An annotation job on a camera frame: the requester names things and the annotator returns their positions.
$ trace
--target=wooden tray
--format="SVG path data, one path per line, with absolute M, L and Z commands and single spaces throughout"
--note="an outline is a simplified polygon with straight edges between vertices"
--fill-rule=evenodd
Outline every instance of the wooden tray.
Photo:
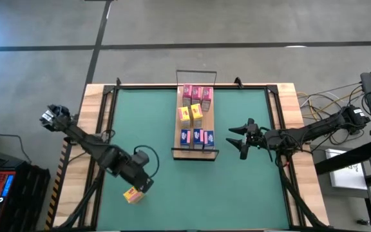
M 191 138 L 190 149 L 180 148 L 180 133 L 181 133 L 181 122 L 178 118 L 178 108 L 183 106 L 183 86 L 177 88 L 177 107 L 175 109 L 175 136 L 174 136 L 174 147 L 171 148 L 174 159 L 179 160 L 211 160 L 214 161 L 219 153 L 218 150 L 198 150 L 193 149 L 193 138 Z M 191 135 L 193 135 L 193 120 L 191 118 Z M 203 121 L 202 121 L 203 130 L 212 130 L 214 131 L 214 93 L 213 98 L 211 99 L 211 104 L 209 111 L 203 111 Z

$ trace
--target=small box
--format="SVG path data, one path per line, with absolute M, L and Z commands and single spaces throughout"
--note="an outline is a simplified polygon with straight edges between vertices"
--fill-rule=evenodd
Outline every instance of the small box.
M 203 111 L 209 111 L 211 99 L 213 99 L 213 87 L 204 87 L 203 98 L 201 101 L 201 109 Z
M 131 187 L 123 195 L 129 204 L 137 203 L 139 200 L 141 200 L 145 196 L 142 192 L 137 191 L 134 187 Z
M 190 148 L 191 132 L 187 129 L 181 129 L 180 136 L 180 147 L 181 148 Z
M 194 129 L 194 149 L 203 149 L 204 145 L 204 138 L 203 138 L 204 131 L 203 129 Z
M 190 127 L 190 114 L 188 113 L 187 106 L 178 108 L 178 117 L 180 118 L 182 128 Z
M 204 131 L 204 147 L 205 150 L 214 149 L 214 131 Z
M 193 94 L 191 95 L 191 104 L 201 104 L 202 88 L 200 86 L 193 86 Z
M 203 124 L 203 111 L 201 110 L 200 104 L 191 105 L 191 113 L 193 114 L 193 125 L 194 128 L 202 128 Z
M 193 93 L 193 86 L 190 84 L 185 84 L 183 87 L 183 107 L 191 106 L 192 93 Z

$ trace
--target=box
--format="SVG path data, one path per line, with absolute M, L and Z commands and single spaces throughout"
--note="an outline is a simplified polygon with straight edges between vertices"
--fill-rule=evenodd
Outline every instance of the box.
M 193 94 L 191 95 L 191 104 L 201 104 L 202 88 L 200 86 L 193 86 Z
M 204 145 L 204 138 L 203 138 L 204 131 L 203 129 L 194 129 L 194 149 L 203 149 Z
M 137 191 L 134 187 L 131 187 L 127 192 L 123 194 L 129 204 L 137 203 L 144 197 L 144 194 Z
M 193 86 L 190 84 L 185 84 L 183 87 L 183 107 L 191 106 L 192 92 L 193 92 Z
M 205 150 L 214 149 L 214 131 L 204 131 L 204 146 Z
M 180 118 L 182 128 L 190 127 L 190 114 L 188 113 L 187 106 L 178 108 L 178 117 Z
M 180 147 L 190 148 L 191 132 L 188 129 L 181 129 Z
M 201 110 L 200 104 L 191 105 L 191 113 L 193 114 L 193 125 L 194 128 L 202 128 L 203 124 L 203 111 Z
M 203 111 L 209 111 L 211 99 L 213 99 L 213 87 L 204 87 L 201 101 L 201 109 Z

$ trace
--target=blue box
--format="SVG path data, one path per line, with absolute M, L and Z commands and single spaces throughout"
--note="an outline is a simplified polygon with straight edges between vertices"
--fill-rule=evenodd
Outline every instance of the blue box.
M 191 142 L 191 132 L 187 129 L 181 129 L 180 134 L 180 147 L 181 148 L 190 148 Z
M 204 149 L 214 149 L 214 131 L 204 131 Z
M 204 145 L 204 131 L 203 129 L 194 129 L 194 149 L 203 149 Z

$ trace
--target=yellow box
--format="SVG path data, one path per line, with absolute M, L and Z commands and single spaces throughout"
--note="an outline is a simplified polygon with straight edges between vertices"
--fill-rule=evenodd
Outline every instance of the yellow box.
M 187 106 L 178 108 L 178 117 L 180 118 L 182 128 L 190 127 L 190 114 L 188 113 Z
M 203 122 L 203 111 L 200 104 L 191 105 L 191 112 L 193 114 L 194 128 L 201 128 Z
M 140 191 L 137 191 L 134 187 L 131 187 L 127 192 L 125 192 L 124 197 L 130 204 L 137 203 L 139 200 L 141 200 L 145 194 L 143 194 Z

